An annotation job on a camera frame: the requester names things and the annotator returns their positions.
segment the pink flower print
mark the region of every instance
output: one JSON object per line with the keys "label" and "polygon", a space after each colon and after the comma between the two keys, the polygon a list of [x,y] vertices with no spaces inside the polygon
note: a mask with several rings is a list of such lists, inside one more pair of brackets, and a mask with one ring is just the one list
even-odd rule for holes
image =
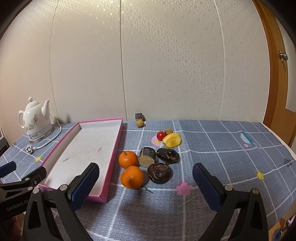
{"label": "pink flower print", "polygon": [[178,195],[190,195],[190,191],[192,190],[192,185],[188,185],[187,183],[183,182],[179,186],[177,186]]}
{"label": "pink flower print", "polygon": [[160,141],[157,139],[156,135],[152,137],[151,143],[155,146],[160,146]]}

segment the yellow star print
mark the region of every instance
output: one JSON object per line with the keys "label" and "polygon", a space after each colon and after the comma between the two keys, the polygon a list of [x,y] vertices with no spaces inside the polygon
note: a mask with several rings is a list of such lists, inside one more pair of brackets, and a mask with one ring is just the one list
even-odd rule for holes
{"label": "yellow star print", "polygon": [[41,161],[41,156],[36,157],[35,161]]}
{"label": "yellow star print", "polygon": [[257,177],[260,179],[260,180],[263,180],[264,179],[264,174],[262,172],[257,172]]}

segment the patterned wallpaper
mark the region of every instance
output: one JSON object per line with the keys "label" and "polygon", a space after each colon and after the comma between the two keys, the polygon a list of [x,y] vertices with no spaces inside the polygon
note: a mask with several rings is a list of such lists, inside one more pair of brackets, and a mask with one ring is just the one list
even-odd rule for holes
{"label": "patterned wallpaper", "polygon": [[33,0],[0,41],[0,123],[29,96],[63,122],[262,121],[266,37],[252,0]]}

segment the yellow mango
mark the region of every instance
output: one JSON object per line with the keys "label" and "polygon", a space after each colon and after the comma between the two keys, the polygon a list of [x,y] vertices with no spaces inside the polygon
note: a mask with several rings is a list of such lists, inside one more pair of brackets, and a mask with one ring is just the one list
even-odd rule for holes
{"label": "yellow mango", "polygon": [[163,138],[163,144],[166,148],[173,148],[181,144],[181,136],[177,133],[168,134]]}

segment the pink tray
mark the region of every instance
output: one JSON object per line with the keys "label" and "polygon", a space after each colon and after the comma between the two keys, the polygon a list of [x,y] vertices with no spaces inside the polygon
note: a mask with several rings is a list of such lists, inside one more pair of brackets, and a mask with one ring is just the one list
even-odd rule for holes
{"label": "pink tray", "polygon": [[95,162],[100,176],[87,200],[107,203],[122,127],[122,118],[76,123],[42,163],[47,177],[40,187],[53,190],[69,184],[89,163]]}

